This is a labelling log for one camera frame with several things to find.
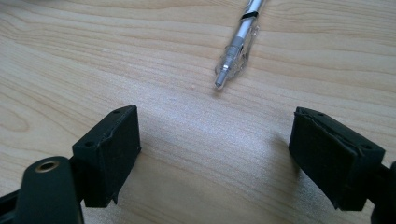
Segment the silver pen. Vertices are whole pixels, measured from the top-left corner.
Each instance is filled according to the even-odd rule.
[[[235,77],[246,67],[251,44],[259,30],[257,18],[265,2],[266,0],[250,0],[247,4],[233,40],[216,66],[216,89],[221,90],[227,79]]]

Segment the dark object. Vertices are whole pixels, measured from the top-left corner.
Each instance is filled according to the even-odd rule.
[[[385,150],[318,111],[294,115],[290,154],[334,208],[361,211],[369,199],[372,223],[396,223],[396,162],[381,164]]]
[[[0,223],[83,223],[81,200],[87,207],[117,203],[140,149],[136,106],[111,112],[73,145],[70,160],[29,166],[21,189],[0,198]]]

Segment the wood grain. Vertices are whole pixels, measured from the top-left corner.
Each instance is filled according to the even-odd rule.
[[[245,73],[213,89],[245,1],[0,0],[0,195],[114,108],[142,153],[87,223],[369,223],[335,211],[288,152],[297,105],[396,161],[396,1],[272,0]]]

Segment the black band on pen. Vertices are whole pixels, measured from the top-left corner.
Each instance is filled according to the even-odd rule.
[[[249,12],[249,13],[243,15],[241,20],[244,20],[244,19],[247,19],[247,18],[250,18],[250,17],[256,17],[257,18],[257,17],[259,17],[259,13],[257,11]]]

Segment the light wood tabletop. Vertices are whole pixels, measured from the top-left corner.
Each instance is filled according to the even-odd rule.
[[[106,114],[137,105],[142,151],[86,223],[370,223],[296,168],[296,106],[396,161],[396,1],[271,0],[245,72],[214,68],[248,1],[0,0],[0,195]]]

